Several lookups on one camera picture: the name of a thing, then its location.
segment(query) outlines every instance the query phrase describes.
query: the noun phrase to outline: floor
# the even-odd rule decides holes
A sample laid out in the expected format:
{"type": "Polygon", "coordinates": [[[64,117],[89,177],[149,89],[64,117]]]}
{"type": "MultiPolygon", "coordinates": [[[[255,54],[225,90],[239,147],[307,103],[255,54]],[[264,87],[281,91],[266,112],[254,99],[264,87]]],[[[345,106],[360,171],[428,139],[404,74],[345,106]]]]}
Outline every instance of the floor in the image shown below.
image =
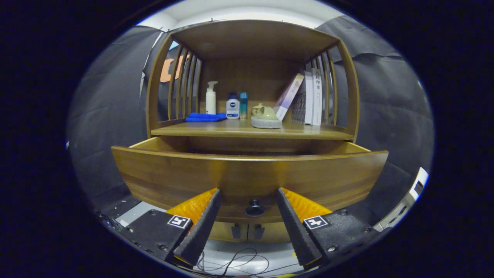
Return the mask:
{"type": "MultiPolygon", "coordinates": [[[[151,209],[165,211],[146,202],[140,202],[123,212],[116,218],[116,221],[127,227],[151,209]]],[[[200,258],[194,270],[221,275],[227,266],[226,275],[262,273],[262,276],[266,278],[303,270],[303,267],[298,264],[295,251],[289,242],[226,242],[212,239],[207,241],[204,247],[204,258],[200,258]]]]}

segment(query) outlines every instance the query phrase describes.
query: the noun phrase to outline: black wire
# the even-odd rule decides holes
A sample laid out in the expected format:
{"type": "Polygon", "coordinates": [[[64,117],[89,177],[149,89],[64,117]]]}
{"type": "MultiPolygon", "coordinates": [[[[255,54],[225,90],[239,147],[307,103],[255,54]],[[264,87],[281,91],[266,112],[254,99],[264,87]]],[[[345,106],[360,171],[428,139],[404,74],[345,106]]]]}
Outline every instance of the black wire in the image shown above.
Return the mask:
{"type": "MultiPolygon", "coordinates": [[[[248,257],[248,256],[252,256],[252,255],[251,255],[251,254],[249,254],[249,255],[242,256],[242,257],[238,257],[238,258],[236,258],[235,260],[241,259],[241,258],[243,258],[243,257],[248,257]]],[[[247,264],[247,263],[251,262],[251,261],[252,261],[255,257],[263,257],[263,256],[261,256],[261,255],[254,255],[254,256],[253,256],[250,260],[248,260],[247,262],[245,262],[245,263],[243,263],[243,264],[241,264],[241,265],[234,266],[234,267],[232,267],[232,268],[236,268],[236,267],[243,266],[243,265],[245,265],[245,264],[247,264]]],[[[210,264],[215,264],[215,265],[219,265],[219,266],[220,266],[220,267],[217,267],[217,268],[210,269],[210,270],[208,270],[208,271],[213,271],[213,270],[217,270],[217,269],[223,268],[223,267],[225,267],[225,266],[228,264],[228,263],[226,263],[226,264],[224,264],[224,265],[221,265],[221,264],[216,264],[216,263],[211,263],[211,262],[208,262],[208,263],[210,263],[210,264]]]]}
{"type": "Polygon", "coordinates": [[[249,250],[249,249],[250,249],[250,250],[253,250],[253,251],[255,252],[255,253],[254,253],[254,255],[253,255],[253,257],[252,257],[250,260],[248,260],[247,262],[245,262],[245,263],[243,263],[243,264],[240,264],[240,265],[237,265],[237,266],[234,266],[234,267],[231,267],[231,268],[236,268],[236,267],[239,267],[239,266],[243,266],[243,265],[245,265],[245,264],[247,264],[247,263],[251,262],[251,261],[252,261],[255,257],[261,257],[261,258],[265,259],[265,260],[266,260],[266,262],[268,263],[268,265],[266,266],[266,268],[265,268],[263,271],[261,271],[261,272],[259,272],[259,273],[255,273],[255,274],[252,274],[252,273],[249,273],[249,272],[245,272],[245,271],[242,271],[242,270],[237,270],[237,271],[241,271],[241,272],[247,273],[249,276],[258,276],[259,274],[264,274],[264,273],[268,273],[268,272],[271,272],[271,271],[280,270],[280,269],[283,269],[283,268],[287,268],[287,267],[291,267],[291,266],[298,265],[298,264],[292,264],[292,265],[288,265],[288,266],[284,266],[284,267],[280,267],[280,268],[276,268],[276,269],[272,269],[272,270],[266,271],[266,270],[269,268],[269,260],[268,260],[266,257],[264,257],[264,256],[258,255],[258,254],[257,254],[257,250],[256,250],[256,249],[254,249],[254,248],[244,248],[244,249],[242,249],[242,250],[238,251],[237,253],[235,253],[235,255],[233,256],[233,258],[232,258],[232,259],[231,259],[228,263],[226,263],[226,264],[224,264],[224,265],[221,265],[221,266],[220,266],[220,267],[218,267],[218,268],[212,268],[212,269],[209,269],[209,270],[208,270],[208,271],[214,271],[214,270],[218,270],[218,269],[221,269],[221,268],[223,268],[223,267],[227,266],[227,267],[225,268],[225,271],[224,271],[224,272],[223,272],[223,274],[221,274],[221,275],[218,275],[218,274],[208,274],[208,273],[204,273],[204,272],[205,272],[205,270],[204,270],[204,268],[205,268],[205,267],[204,267],[204,262],[205,262],[205,260],[204,260],[204,256],[205,256],[204,251],[202,252],[202,257],[199,259],[198,263],[196,264],[196,266],[197,266],[197,267],[198,267],[201,271],[203,271],[203,272],[196,272],[196,271],[193,271],[193,270],[190,270],[190,269],[187,269],[187,268],[184,268],[184,269],[185,269],[185,270],[187,270],[187,271],[189,271],[189,272],[193,272],[193,273],[201,274],[201,275],[206,276],[206,277],[233,277],[232,275],[226,275],[226,272],[228,271],[228,268],[230,267],[230,264],[232,264],[235,260],[238,260],[238,259],[240,259],[240,258],[247,257],[247,256],[252,256],[252,254],[248,254],[248,255],[244,255],[244,256],[241,256],[241,257],[236,258],[236,256],[237,256],[240,252],[242,252],[242,251],[244,251],[244,250],[249,250]]]}
{"type": "MultiPolygon", "coordinates": [[[[276,268],[276,269],[272,269],[272,270],[269,270],[269,271],[263,271],[263,272],[259,272],[259,273],[256,273],[256,274],[250,274],[248,272],[245,272],[245,271],[241,271],[241,272],[245,272],[247,274],[249,274],[249,276],[258,276],[259,274],[264,274],[264,273],[268,273],[268,272],[272,272],[272,271],[275,271],[275,270],[280,270],[280,269],[284,269],[284,268],[287,268],[287,267],[292,267],[292,266],[297,266],[299,264],[292,264],[292,265],[287,265],[287,266],[284,266],[284,267],[280,267],[280,268],[276,268]]],[[[180,268],[186,270],[186,271],[189,271],[189,272],[192,272],[192,273],[196,273],[196,274],[200,274],[200,275],[203,275],[205,277],[234,277],[233,275],[219,275],[219,274],[207,274],[207,273],[202,273],[202,272],[198,272],[198,271],[194,271],[194,270],[190,270],[188,268],[185,268],[185,267],[182,267],[182,266],[179,266],[180,268]]]]}
{"type": "Polygon", "coordinates": [[[257,255],[257,250],[255,250],[254,248],[244,248],[244,249],[242,249],[242,250],[238,251],[237,253],[235,253],[235,255],[233,255],[232,260],[231,260],[231,261],[228,263],[228,265],[226,266],[225,271],[223,272],[223,274],[221,275],[221,277],[225,276],[226,272],[228,271],[228,267],[229,267],[229,266],[230,266],[230,264],[231,264],[231,263],[235,260],[235,257],[236,257],[236,256],[237,256],[240,252],[242,252],[242,251],[244,251],[244,250],[249,250],[249,249],[250,249],[250,250],[254,250],[255,254],[257,255]]]}
{"type": "Polygon", "coordinates": [[[259,272],[259,273],[252,274],[252,275],[257,276],[258,274],[264,274],[264,273],[268,273],[268,272],[271,272],[271,271],[275,271],[275,270],[279,270],[279,269],[283,269],[283,268],[287,268],[287,267],[292,267],[292,266],[298,266],[298,265],[299,265],[299,264],[293,264],[293,265],[288,265],[288,266],[284,266],[284,267],[280,267],[280,268],[272,269],[272,270],[269,270],[269,271],[264,270],[263,272],[259,272]]]}
{"type": "MultiPolygon", "coordinates": [[[[264,256],[261,256],[261,255],[256,255],[256,257],[261,257],[261,258],[263,258],[264,260],[266,260],[266,262],[268,263],[268,265],[267,265],[267,266],[266,266],[266,268],[263,270],[263,272],[264,272],[264,271],[266,271],[266,270],[269,268],[269,260],[268,260],[268,258],[266,258],[266,257],[264,257],[264,256]]],[[[243,263],[243,264],[241,264],[241,265],[237,265],[237,266],[234,266],[234,267],[231,267],[231,268],[233,268],[233,269],[234,269],[234,268],[237,268],[237,267],[239,267],[239,266],[243,266],[243,265],[245,265],[245,264],[246,264],[246,263],[243,263]]],[[[219,268],[215,268],[215,269],[208,270],[208,271],[214,271],[214,270],[217,270],[217,269],[221,269],[221,268],[223,268],[224,266],[225,266],[225,265],[223,265],[223,266],[221,266],[221,267],[219,267],[219,268]]],[[[250,272],[243,271],[243,270],[240,270],[240,269],[235,269],[235,270],[240,271],[240,272],[243,272],[243,273],[247,273],[249,276],[257,276],[257,275],[255,275],[255,274],[252,274],[252,273],[250,273],[250,272]]]]}

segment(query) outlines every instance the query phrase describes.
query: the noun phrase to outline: cable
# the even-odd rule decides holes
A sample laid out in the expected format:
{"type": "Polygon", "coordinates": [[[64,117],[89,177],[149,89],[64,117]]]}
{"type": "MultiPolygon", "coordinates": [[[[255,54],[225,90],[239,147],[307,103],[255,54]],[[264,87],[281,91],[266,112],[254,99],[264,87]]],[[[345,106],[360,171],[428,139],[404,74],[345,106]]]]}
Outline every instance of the cable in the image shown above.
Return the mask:
{"type": "Polygon", "coordinates": [[[235,255],[233,255],[232,260],[228,263],[228,265],[227,265],[227,266],[226,266],[226,268],[225,268],[225,271],[223,272],[223,274],[222,274],[221,276],[225,276],[226,272],[228,271],[228,267],[229,267],[229,266],[230,266],[230,264],[231,264],[231,263],[235,260],[235,257],[236,257],[236,256],[237,256],[240,252],[242,252],[242,251],[244,251],[244,250],[249,250],[249,249],[250,249],[250,250],[254,250],[255,254],[257,255],[257,250],[255,250],[254,248],[244,248],[244,249],[242,249],[242,250],[238,251],[237,253],[235,253],[235,255]]]}
{"type": "MultiPolygon", "coordinates": [[[[252,256],[252,255],[245,255],[245,256],[242,256],[242,257],[238,257],[238,258],[236,258],[235,260],[238,260],[238,259],[243,258],[243,257],[248,257],[248,256],[252,256]]],[[[252,261],[255,257],[262,257],[262,258],[266,259],[266,257],[264,257],[264,256],[261,256],[261,255],[254,255],[254,256],[253,256],[250,260],[246,261],[245,263],[243,263],[243,264],[241,264],[241,265],[237,265],[237,266],[231,267],[231,268],[236,268],[236,267],[243,266],[243,265],[245,265],[245,264],[249,263],[250,261],[252,261]]],[[[212,263],[212,262],[207,262],[207,263],[209,263],[209,264],[215,264],[215,265],[219,265],[219,266],[220,266],[220,267],[218,267],[218,268],[213,268],[213,269],[210,269],[209,271],[213,271],[213,270],[217,270],[217,269],[223,268],[223,267],[225,267],[225,266],[228,264],[228,263],[226,263],[226,264],[224,264],[224,265],[220,265],[220,264],[216,264],[216,263],[212,263]]]]}
{"type": "Polygon", "coordinates": [[[268,273],[268,272],[272,272],[272,271],[280,270],[280,269],[283,269],[283,268],[287,268],[287,267],[291,267],[291,266],[298,265],[298,264],[292,264],[292,265],[287,265],[287,266],[284,266],[284,267],[280,267],[280,268],[276,268],[276,269],[272,269],[272,270],[267,271],[267,269],[269,268],[269,260],[268,260],[266,257],[264,257],[264,256],[258,255],[258,254],[257,254],[257,250],[256,250],[256,249],[254,249],[254,248],[244,248],[244,249],[242,249],[242,250],[238,251],[237,253],[235,253],[235,255],[233,256],[233,258],[232,258],[232,259],[231,259],[228,263],[226,263],[226,264],[224,264],[224,265],[220,265],[220,264],[213,263],[213,262],[207,262],[207,261],[205,261],[205,260],[204,260],[204,257],[205,257],[205,253],[204,253],[204,251],[203,251],[201,254],[202,254],[202,256],[200,257],[200,259],[199,259],[198,263],[196,264],[196,266],[197,266],[197,267],[199,268],[199,270],[201,270],[202,272],[198,272],[198,271],[190,270],[190,269],[187,269],[187,268],[183,268],[183,269],[185,269],[185,270],[187,270],[187,271],[189,271],[189,272],[192,272],[192,273],[200,274],[200,275],[202,275],[202,276],[204,276],[204,277],[214,277],[214,278],[220,278],[220,277],[233,277],[233,275],[226,275],[226,273],[227,273],[227,271],[228,271],[228,268],[232,268],[232,269],[234,269],[234,268],[236,268],[236,267],[243,266],[243,265],[245,265],[245,264],[247,264],[247,263],[251,262],[251,261],[252,261],[254,258],[256,258],[256,257],[261,257],[261,258],[263,258],[263,259],[265,259],[265,260],[266,260],[266,262],[267,262],[267,266],[266,266],[266,268],[265,268],[263,271],[261,271],[261,272],[259,272],[259,273],[252,274],[252,273],[249,273],[249,272],[246,272],[246,271],[242,271],[242,270],[239,270],[239,269],[235,269],[235,270],[237,270],[237,271],[240,271],[240,272],[246,273],[246,274],[248,274],[249,276],[257,276],[257,277],[259,277],[259,276],[258,276],[259,274],[264,274],[264,273],[268,273]],[[238,255],[240,252],[245,251],[245,250],[249,250],[249,249],[250,249],[250,250],[252,250],[252,251],[254,251],[254,254],[248,254],[248,255],[241,256],[241,257],[237,257],[237,255],[238,255]],[[230,265],[231,265],[234,261],[236,261],[236,260],[238,260],[238,259],[240,259],[240,258],[247,257],[247,256],[252,256],[252,258],[251,258],[251,259],[249,259],[249,260],[248,260],[247,262],[245,262],[245,263],[242,263],[242,264],[237,265],[237,266],[230,267],[230,265]],[[204,263],[205,263],[205,262],[206,262],[206,263],[209,263],[209,264],[219,265],[220,267],[217,267],[217,268],[214,268],[214,267],[205,267],[205,266],[204,266],[204,263]],[[209,274],[209,273],[205,273],[205,272],[206,272],[205,268],[208,268],[208,270],[207,270],[207,271],[214,271],[214,270],[222,269],[222,268],[224,268],[225,266],[226,266],[225,271],[224,271],[224,272],[223,272],[223,274],[221,274],[221,275],[218,275],[218,274],[209,274]]]}
{"type": "Polygon", "coordinates": [[[280,267],[280,268],[272,269],[272,270],[269,270],[269,271],[264,270],[263,272],[259,272],[259,273],[252,274],[252,275],[257,276],[258,274],[264,274],[264,273],[268,273],[268,272],[271,272],[271,271],[280,270],[280,269],[283,269],[283,268],[292,267],[292,266],[298,266],[298,265],[299,265],[299,264],[293,264],[293,265],[288,265],[288,266],[284,266],[284,267],[280,267]]]}

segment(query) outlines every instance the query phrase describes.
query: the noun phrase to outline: black fabric backdrop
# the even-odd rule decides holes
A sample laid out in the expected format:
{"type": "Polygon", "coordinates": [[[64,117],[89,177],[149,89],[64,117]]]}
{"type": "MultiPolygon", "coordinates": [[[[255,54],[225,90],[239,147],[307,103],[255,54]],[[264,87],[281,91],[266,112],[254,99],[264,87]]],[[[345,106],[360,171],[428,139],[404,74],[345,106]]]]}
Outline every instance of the black fabric backdrop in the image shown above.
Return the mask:
{"type": "MultiPolygon", "coordinates": [[[[403,57],[378,34],[348,16],[317,28],[343,40],[352,56],[360,89],[356,144],[388,150],[381,176],[367,198],[353,207],[375,224],[410,188],[419,167],[431,171],[434,123],[426,93],[403,57]]],[[[331,49],[338,87],[337,125],[346,126],[348,86],[341,56],[331,49]]]]}
{"type": "MultiPolygon", "coordinates": [[[[375,224],[405,195],[419,167],[430,172],[434,148],[430,106],[411,67],[372,30],[348,16],[332,19],[317,29],[340,37],[354,60],[360,88],[356,143],[370,150],[389,151],[368,197],[353,205],[375,224]]],[[[147,138],[147,82],[165,38],[166,33],[154,28],[130,29],[101,53],[74,95],[68,120],[69,148],[81,186],[99,209],[111,208],[111,203],[129,194],[110,147],[147,138]]],[[[176,52],[177,47],[171,49],[167,59],[175,58],[176,52]]],[[[337,124],[345,126],[346,77],[338,52],[333,49],[331,53],[339,92],[337,124]]],[[[160,83],[160,120],[167,119],[168,86],[160,83]]]]}

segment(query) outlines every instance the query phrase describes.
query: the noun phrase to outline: white pump bottle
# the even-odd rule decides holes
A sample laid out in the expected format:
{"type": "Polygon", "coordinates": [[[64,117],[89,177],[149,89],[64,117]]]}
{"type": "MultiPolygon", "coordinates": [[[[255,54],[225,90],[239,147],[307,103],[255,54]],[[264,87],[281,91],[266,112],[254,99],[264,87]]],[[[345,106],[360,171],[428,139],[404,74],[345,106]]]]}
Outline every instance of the white pump bottle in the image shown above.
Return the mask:
{"type": "Polygon", "coordinates": [[[216,115],[216,92],[213,91],[213,86],[218,81],[209,81],[206,89],[206,114],[216,115]]]}

